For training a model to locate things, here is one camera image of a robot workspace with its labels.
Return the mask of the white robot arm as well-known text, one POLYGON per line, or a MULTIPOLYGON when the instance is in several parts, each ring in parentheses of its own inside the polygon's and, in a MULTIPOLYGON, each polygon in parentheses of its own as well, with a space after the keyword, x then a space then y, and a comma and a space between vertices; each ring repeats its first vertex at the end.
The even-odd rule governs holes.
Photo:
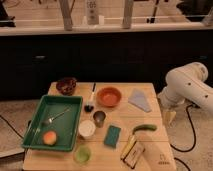
POLYGON ((192 101, 204 111, 213 114, 213 88, 205 84, 207 78, 208 69, 200 62, 174 68, 166 74, 166 86, 157 95, 165 126, 175 118, 174 108, 185 100, 192 101))

